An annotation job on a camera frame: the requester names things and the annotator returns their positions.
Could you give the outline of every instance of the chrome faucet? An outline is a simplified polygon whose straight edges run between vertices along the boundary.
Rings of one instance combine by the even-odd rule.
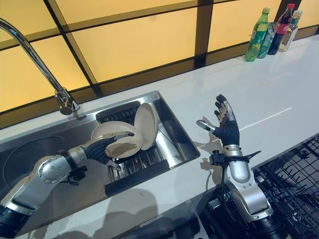
[[[72,96],[68,93],[68,91],[62,87],[59,82],[52,75],[50,70],[46,67],[44,62],[41,60],[39,55],[35,52],[33,47],[27,41],[25,36],[19,32],[14,26],[0,18],[0,28],[9,33],[14,39],[16,39],[19,45],[24,49],[27,55],[31,58],[31,60],[35,63],[37,68],[41,71],[41,73],[45,76],[45,78],[50,82],[52,87],[55,89],[55,98],[60,103],[60,112],[63,115],[70,115],[72,112],[76,113],[80,108],[76,101],[72,98]]]

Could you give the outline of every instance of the yellow wall panel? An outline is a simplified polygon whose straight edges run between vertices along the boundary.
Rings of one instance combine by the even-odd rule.
[[[73,32],[98,82],[194,55],[197,9]]]
[[[43,0],[0,0],[0,17],[24,35],[56,28]],[[0,41],[9,39],[12,37],[1,30]]]
[[[281,0],[239,0],[214,5],[208,51],[249,41],[263,8],[270,8],[268,21],[273,21],[280,2]]]
[[[187,0],[56,0],[67,23],[183,1]]]
[[[298,22],[299,28],[319,24],[319,0],[303,0],[298,10],[303,11]]]
[[[68,90],[88,85],[61,36],[31,44]],[[54,95],[54,89],[21,47],[0,51],[0,111]]]

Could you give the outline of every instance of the plate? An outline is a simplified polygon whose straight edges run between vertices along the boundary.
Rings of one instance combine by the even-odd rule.
[[[158,115],[150,104],[140,105],[136,111],[134,127],[141,132],[143,138],[141,150],[148,150],[154,144],[159,130]]]
[[[143,138],[141,133],[129,123],[121,121],[110,121],[97,126],[91,135],[91,139],[98,138],[108,133],[129,131],[134,133],[133,137],[120,138],[106,147],[105,153],[110,158],[127,158],[137,153],[142,144]]]

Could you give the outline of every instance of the white countertop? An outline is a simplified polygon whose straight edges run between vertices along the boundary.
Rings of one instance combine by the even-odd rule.
[[[316,35],[294,41],[285,53],[253,63],[236,57],[83,104],[82,110],[87,112],[158,90],[199,146],[201,156],[31,235],[38,238],[36,235],[41,234],[41,239],[51,239],[78,231],[95,239],[111,238],[214,187],[210,172],[203,169],[201,163],[210,156],[207,150],[218,147],[219,141],[211,142],[208,133],[196,125],[196,120],[206,117],[212,124],[218,124],[213,111],[215,97],[220,93],[236,114],[243,153],[262,150],[251,160],[251,166],[313,136],[319,132],[318,66],[319,35]],[[61,120],[65,119],[59,112],[38,117],[1,130],[1,140],[7,141],[26,134],[27,130],[35,131]]]

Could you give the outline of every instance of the stainless steel sink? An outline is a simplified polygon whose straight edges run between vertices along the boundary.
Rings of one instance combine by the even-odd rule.
[[[35,141],[21,148],[12,155],[7,164],[5,171],[7,181],[10,185],[14,185],[32,171],[35,162],[41,157],[88,141],[93,129],[100,123],[110,120],[132,123],[136,109],[144,102],[151,104],[159,117],[159,132],[155,144],[149,150],[140,150],[132,157],[113,159],[121,165],[122,171],[119,172],[95,160],[85,161],[83,165],[88,171],[79,185],[73,186],[69,183],[57,185],[20,233],[51,223],[199,157],[198,150],[159,92],[150,92],[90,112],[83,120],[70,120],[0,144],[2,167],[3,162],[15,148],[32,140],[57,135],[63,137],[66,142],[65,145],[63,140],[54,137]],[[9,188],[1,178],[0,198],[8,191]]]

